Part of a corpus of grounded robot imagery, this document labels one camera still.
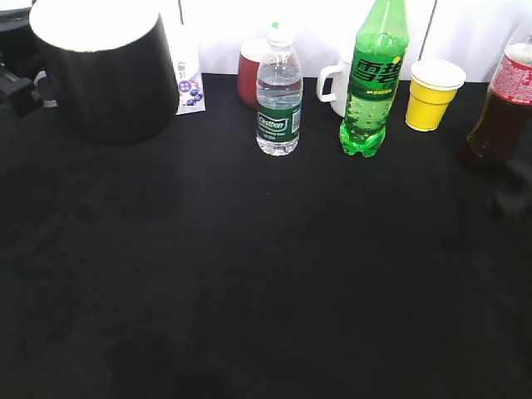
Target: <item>sprite bottle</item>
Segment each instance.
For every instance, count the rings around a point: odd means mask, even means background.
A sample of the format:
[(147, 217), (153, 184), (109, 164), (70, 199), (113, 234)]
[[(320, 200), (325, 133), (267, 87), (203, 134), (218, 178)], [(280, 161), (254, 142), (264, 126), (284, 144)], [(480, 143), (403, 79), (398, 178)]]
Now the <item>sprite bottle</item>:
[(384, 141), (408, 42), (405, 0), (376, 0), (357, 33), (340, 126), (346, 154), (374, 156)]

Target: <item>white wall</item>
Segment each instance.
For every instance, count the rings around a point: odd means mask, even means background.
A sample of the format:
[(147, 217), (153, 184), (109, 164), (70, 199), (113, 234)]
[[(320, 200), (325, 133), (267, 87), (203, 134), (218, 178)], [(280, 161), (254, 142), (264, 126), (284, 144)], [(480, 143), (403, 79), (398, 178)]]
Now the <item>white wall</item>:
[(424, 57), (455, 62), (468, 81), (489, 81), (526, 18), (532, 22), (532, 0), (439, 0)]
[(16, 10), (32, 6), (32, 0), (0, 0), (0, 11)]
[[(177, 0), (162, 0), (177, 9)], [(279, 18), (297, 31), (296, 50), (305, 76), (334, 63), (337, 50), (354, 40), (373, 0), (181, 0), (185, 25), (199, 41), (203, 72), (237, 73), (240, 45), (265, 36)], [(402, 78), (418, 58), (433, 0), (406, 0), (411, 44)], [(440, 57), (465, 69), (468, 81), (488, 81), (511, 31), (532, 0), (439, 0), (424, 57)], [(178, 23), (177, 12), (175, 23)]]

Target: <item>red bottle label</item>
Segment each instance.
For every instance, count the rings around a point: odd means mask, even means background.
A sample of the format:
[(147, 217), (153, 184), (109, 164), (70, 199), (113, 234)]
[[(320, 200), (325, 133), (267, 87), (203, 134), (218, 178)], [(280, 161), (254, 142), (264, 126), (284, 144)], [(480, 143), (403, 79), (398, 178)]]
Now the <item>red bottle label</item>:
[(504, 56), (490, 89), (500, 98), (520, 106), (532, 106), (532, 66)]

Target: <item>black device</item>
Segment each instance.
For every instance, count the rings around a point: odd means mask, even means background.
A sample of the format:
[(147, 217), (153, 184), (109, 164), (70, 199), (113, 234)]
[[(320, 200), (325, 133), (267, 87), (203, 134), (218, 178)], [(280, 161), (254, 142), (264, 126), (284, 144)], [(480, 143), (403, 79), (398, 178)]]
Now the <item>black device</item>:
[(29, 26), (31, 8), (0, 12), (0, 102), (19, 116), (42, 105), (33, 78), (43, 68)]

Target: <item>yellow cup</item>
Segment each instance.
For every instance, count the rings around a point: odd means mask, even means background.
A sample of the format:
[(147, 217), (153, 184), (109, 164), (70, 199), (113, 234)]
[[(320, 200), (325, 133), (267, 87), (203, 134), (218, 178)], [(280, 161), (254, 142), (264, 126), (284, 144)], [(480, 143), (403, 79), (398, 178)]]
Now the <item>yellow cup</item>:
[(466, 73), (451, 62), (416, 62), (412, 66), (406, 124), (416, 131), (435, 131), (465, 80)]

